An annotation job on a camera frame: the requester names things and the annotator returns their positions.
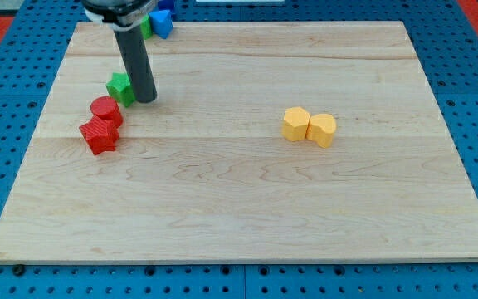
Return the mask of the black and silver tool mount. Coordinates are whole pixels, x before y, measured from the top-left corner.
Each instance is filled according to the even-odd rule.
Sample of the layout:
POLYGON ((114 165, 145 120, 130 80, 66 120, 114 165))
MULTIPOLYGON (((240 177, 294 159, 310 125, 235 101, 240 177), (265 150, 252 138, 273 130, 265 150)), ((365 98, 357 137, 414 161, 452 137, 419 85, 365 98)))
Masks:
POLYGON ((81 0, 86 16, 117 32, 127 32, 141 24, 156 8, 158 0, 81 0))

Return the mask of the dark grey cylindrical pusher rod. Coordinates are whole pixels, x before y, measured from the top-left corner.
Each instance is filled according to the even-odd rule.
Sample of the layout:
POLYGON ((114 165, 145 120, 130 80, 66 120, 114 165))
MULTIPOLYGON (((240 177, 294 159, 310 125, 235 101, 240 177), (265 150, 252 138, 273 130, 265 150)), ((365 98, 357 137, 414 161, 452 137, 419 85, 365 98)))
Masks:
POLYGON ((133 27, 125 32, 115 32, 115 39, 135 99, 139 103, 154 101, 157 98, 157 89, 141 30, 133 27))

